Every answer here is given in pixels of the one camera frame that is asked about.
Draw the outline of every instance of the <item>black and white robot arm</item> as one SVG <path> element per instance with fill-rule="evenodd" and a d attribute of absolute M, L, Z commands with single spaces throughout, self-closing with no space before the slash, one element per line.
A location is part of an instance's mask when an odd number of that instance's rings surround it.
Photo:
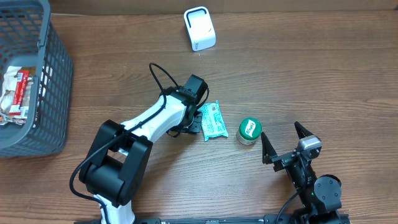
<path fill-rule="evenodd" d="M 105 209 L 101 206 L 101 221 L 89 223 L 134 223 L 131 199 L 141 184 L 153 143 L 172 128 L 189 129 L 206 90 L 208 86 L 204 80 L 192 75 L 184 86 L 164 90 L 165 96 L 160 95 L 159 100 L 138 117 L 121 124 L 108 120 L 101 125 L 87 158 L 94 156 L 82 166 L 79 173 L 79 180 L 86 185 L 87 190 L 105 205 Z M 142 123 L 157 111 L 159 113 L 156 116 Z M 118 140 L 109 145 L 107 150 L 98 152 L 116 138 Z M 124 154 L 124 163 L 108 156 L 108 150 Z"/>

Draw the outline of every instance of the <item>blue-gray crate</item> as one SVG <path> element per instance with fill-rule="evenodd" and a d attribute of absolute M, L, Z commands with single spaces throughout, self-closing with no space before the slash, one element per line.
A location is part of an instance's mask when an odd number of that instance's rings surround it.
<path fill-rule="evenodd" d="M 0 126 L 1 157 L 51 154 L 65 145 L 73 64 L 50 11 L 47 0 L 0 0 L 1 76 L 9 66 L 36 67 L 26 124 Z"/>

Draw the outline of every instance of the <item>barcode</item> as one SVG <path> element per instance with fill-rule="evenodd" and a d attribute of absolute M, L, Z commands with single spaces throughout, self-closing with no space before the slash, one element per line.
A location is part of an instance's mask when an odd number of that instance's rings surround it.
<path fill-rule="evenodd" d="M 21 82 L 23 76 L 24 74 L 22 72 L 18 72 L 17 82 Z"/>

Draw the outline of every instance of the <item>green can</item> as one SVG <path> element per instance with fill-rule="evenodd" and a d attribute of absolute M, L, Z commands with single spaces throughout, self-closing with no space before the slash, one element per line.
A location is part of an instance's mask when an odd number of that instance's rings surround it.
<path fill-rule="evenodd" d="M 236 132 L 238 141 L 245 145 L 254 144 L 262 132 L 261 123 L 255 118 L 246 118 Z"/>

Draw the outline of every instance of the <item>wooden table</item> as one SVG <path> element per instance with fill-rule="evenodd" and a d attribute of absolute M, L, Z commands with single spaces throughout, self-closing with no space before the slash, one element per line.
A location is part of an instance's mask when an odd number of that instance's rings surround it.
<path fill-rule="evenodd" d="M 133 210 L 139 217 L 250 217 L 277 213 L 294 193 L 261 162 L 261 143 L 235 133 L 260 120 L 279 154 L 300 121 L 323 140 L 318 176 L 343 183 L 352 223 L 398 222 L 398 13 L 213 14 L 217 44 L 192 52 L 182 15 L 57 17 L 75 63 L 69 137 L 58 155 L 0 159 L 0 223 L 72 223 L 100 217 L 74 196 L 73 169 L 107 119 L 122 122 L 159 95 L 148 63 L 184 84 L 206 80 L 229 138 L 165 135 L 153 147 Z M 164 86 L 172 83 L 158 72 Z M 86 192 L 75 181 L 76 188 Z M 286 212 L 301 206 L 298 199 Z"/>

